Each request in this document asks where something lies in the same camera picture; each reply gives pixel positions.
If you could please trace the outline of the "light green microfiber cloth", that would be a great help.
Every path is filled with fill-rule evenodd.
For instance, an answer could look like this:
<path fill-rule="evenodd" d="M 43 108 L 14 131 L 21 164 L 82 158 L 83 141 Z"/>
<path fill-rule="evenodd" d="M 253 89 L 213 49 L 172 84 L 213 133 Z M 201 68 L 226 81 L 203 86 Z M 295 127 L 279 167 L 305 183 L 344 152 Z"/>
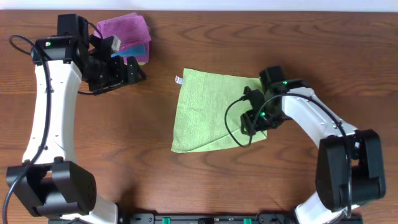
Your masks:
<path fill-rule="evenodd" d="M 258 78 L 236 77 L 184 68 L 174 123 L 171 151 L 208 152 L 247 144 L 240 116 L 251 109 L 243 96 L 245 86 L 260 89 Z"/>

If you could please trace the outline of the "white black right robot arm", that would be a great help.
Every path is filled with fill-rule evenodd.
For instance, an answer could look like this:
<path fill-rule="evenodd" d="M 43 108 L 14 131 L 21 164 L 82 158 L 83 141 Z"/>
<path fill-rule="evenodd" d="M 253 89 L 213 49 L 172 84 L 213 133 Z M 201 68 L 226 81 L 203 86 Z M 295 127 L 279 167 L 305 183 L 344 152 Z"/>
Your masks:
<path fill-rule="evenodd" d="M 260 90 L 244 87 L 241 100 L 247 100 L 251 109 L 240 117 L 241 132 L 253 137 L 293 120 L 318 148 L 316 191 L 283 222 L 361 223 L 352 211 L 386 194 L 379 135 L 341 119 L 308 81 L 286 79 L 279 66 L 260 72 L 259 80 Z"/>

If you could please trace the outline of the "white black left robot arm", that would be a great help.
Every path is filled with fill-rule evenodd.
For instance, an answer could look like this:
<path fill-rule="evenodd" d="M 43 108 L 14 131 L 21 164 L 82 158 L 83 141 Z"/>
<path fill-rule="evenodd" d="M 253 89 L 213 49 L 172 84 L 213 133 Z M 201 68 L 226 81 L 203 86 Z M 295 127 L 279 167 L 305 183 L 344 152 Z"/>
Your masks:
<path fill-rule="evenodd" d="M 16 196 L 33 217 L 50 223 L 121 223 L 118 206 L 97 192 L 92 173 L 77 164 L 74 150 L 80 85 L 98 96 L 146 79 L 137 59 L 124 55 L 126 17 L 94 26 L 78 14 L 61 14 L 57 33 L 30 43 L 37 83 L 34 120 L 19 166 L 8 167 L 6 198 Z"/>

